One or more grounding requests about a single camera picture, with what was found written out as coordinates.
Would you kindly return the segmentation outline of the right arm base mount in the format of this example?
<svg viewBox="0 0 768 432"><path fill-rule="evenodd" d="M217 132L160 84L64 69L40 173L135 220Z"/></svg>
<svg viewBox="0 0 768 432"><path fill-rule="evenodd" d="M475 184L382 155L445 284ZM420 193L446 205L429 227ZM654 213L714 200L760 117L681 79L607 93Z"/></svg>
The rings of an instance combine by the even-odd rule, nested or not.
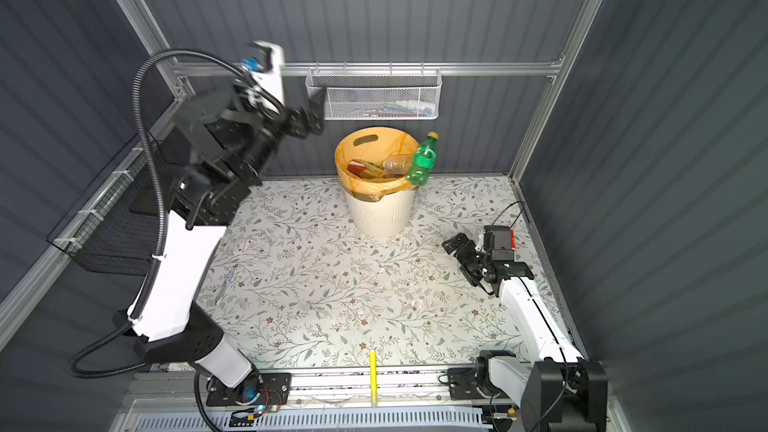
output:
<svg viewBox="0 0 768 432"><path fill-rule="evenodd" d="M500 396L519 402L527 385L530 372L507 363L490 366L455 367L447 371L447 385L452 400L490 399Z"/></svg>

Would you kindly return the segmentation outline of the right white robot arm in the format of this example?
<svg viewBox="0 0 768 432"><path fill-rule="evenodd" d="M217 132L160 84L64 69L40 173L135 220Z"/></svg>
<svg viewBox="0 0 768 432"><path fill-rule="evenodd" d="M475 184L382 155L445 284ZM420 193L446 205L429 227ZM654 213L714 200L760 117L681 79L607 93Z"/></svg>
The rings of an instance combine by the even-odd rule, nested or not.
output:
<svg viewBox="0 0 768 432"><path fill-rule="evenodd" d="M480 351L474 366L447 371L451 399L509 399L515 411L505 420L513 431L606 430L607 374L557 326L531 267L516 258L514 230L487 225L479 241L458 233L442 247L471 286L512 312L529 355L523 360L507 350Z"/></svg>

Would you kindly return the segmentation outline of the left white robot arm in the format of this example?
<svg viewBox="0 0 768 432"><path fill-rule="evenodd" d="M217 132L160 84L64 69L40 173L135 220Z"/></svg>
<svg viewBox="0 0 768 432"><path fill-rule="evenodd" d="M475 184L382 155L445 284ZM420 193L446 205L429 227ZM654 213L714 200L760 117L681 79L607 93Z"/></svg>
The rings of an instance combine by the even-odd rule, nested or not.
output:
<svg viewBox="0 0 768 432"><path fill-rule="evenodd" d="M170 185L164 185L142 111L142 87L159 63L182 55L166 49L137 70L131 90L132 111L155 197L157 239L150 268L139 292L116 329L84 347L67 363L79 379L121 374L120 368L87 370L83 359L123 336L134 336L141 366L186 362L195 371L193 394L226 398L254 417L280 399L258 367L248 359L197 303L199 289L215 252L241 203L262 182L268 162L285 137L305 138L324 129L326 95L311 96L305 107L284 101L281 46L255 41L252 55L239 64L200 50L188 56L230 73L233 83L194 98L177 112L175 125L195 158Z"/></svg>

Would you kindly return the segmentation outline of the green soda bottle yellow cap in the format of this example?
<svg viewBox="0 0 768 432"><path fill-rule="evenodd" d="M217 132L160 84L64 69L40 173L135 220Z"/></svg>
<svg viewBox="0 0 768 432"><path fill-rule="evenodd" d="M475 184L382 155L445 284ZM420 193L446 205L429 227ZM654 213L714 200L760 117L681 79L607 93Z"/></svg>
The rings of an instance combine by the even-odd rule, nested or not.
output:
<svg viewBox="0 0 768 432"><path fill-rule="evenodd" d="M406 179L412 186L423 187L428 182L437 158L438 139L436 132L430 132L418 145L406 174Z"/></svg>

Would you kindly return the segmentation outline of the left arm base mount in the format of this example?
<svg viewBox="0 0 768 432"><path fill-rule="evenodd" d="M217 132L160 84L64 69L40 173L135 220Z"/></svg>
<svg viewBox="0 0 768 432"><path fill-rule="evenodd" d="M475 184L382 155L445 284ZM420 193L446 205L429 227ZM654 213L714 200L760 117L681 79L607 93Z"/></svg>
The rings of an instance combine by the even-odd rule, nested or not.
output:
<svg viewBox="0 0 768 432"><path fill-rule="evenodd" d="M238 386L226 387L219 379L209 379L205 385L205 405L208 407L277 407L285 405L293 376L289 373L252 372Z"/></svg>

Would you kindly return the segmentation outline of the yellow tea bottle red label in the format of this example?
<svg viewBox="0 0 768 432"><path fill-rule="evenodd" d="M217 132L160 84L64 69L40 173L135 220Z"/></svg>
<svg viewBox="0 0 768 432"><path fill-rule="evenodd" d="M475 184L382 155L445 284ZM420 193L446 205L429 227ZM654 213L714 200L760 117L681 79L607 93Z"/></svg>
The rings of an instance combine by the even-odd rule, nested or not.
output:
<svg viewBox="0 0 768 432"><path fill-rule="evenodd" d="M383 178L386 175L384 169L371 162L357 159L350 160L347 164L347 171L363 180L374 180Z"/></svg>

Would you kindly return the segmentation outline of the clear long bottle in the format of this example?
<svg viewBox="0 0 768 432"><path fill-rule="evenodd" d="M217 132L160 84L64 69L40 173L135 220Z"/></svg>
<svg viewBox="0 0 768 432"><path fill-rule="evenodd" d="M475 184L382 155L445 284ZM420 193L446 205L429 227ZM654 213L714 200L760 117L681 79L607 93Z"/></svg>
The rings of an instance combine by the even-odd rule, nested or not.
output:
<svg viewBox="0 0 768 432"><path fill-rule="evenodd" d="M412 154L394 154L382 163L383 170L393 176L405 176L413 163Z"/></svg>

